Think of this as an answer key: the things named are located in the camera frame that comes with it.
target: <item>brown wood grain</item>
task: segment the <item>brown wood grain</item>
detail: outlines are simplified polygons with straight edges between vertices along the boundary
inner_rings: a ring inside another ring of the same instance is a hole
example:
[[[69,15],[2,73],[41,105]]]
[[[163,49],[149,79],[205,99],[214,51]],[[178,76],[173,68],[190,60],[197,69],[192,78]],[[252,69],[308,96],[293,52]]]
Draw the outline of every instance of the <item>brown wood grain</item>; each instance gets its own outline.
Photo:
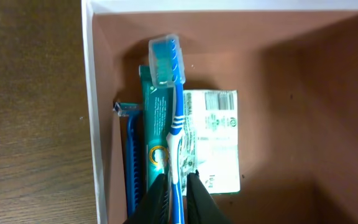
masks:
[[[77,1],[0,1],[0,223],[96,223]]]

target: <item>cardboard box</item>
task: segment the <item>cardboard box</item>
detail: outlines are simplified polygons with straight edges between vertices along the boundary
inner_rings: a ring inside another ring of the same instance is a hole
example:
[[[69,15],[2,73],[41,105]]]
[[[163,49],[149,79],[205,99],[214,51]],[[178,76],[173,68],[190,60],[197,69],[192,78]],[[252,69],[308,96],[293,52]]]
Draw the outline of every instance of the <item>cardboard box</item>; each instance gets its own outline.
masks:
[[[169,33],[185,88],[238,90],[241,191],[214,196],[220,209],[234,223],[358,223],[358,1],[84,0],[98,223],[126,219],[112,103],[142,101],[147,42]]]

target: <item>green package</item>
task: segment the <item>green package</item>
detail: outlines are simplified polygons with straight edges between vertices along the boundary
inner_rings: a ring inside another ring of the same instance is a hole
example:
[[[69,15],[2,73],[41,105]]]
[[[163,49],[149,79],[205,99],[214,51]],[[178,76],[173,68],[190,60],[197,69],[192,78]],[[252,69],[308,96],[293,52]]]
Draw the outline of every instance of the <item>green package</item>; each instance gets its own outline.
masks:
[[[146,150],[147,190],[155,178],[168,173],[168,151],[166,137],[172,120],[172,88],[156,88],[150,76],[150,68],[139,66],[144,106],[144,142]]]

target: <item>toothbrush head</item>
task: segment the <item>toothbrush head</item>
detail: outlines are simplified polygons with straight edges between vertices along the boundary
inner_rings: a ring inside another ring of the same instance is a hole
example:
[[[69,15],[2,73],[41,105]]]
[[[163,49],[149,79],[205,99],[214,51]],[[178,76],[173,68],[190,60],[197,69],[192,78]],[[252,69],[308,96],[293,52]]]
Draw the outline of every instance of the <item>toothbrush head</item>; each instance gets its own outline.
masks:
[[[186,81],[179,37],[175,34],[150,40],[149,64],[156,88],[171,88]]]

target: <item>toothbrush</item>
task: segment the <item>toothbrush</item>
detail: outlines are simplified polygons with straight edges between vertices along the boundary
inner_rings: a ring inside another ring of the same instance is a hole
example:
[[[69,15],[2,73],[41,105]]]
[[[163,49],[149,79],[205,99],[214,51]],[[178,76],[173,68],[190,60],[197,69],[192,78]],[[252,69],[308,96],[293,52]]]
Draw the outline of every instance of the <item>toothbrush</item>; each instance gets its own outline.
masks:
[[[156,87],[173,87],[172,124],[167,135],[167,144],[172,174],[172,223],[184,224],[183,199],[179,173],[179,152],[181,139],[185,134],[183,124],[183,83],[185,82],[183,58],[178,37],[168,35],[166,38],[151,43],[150,71],[155,74]]]

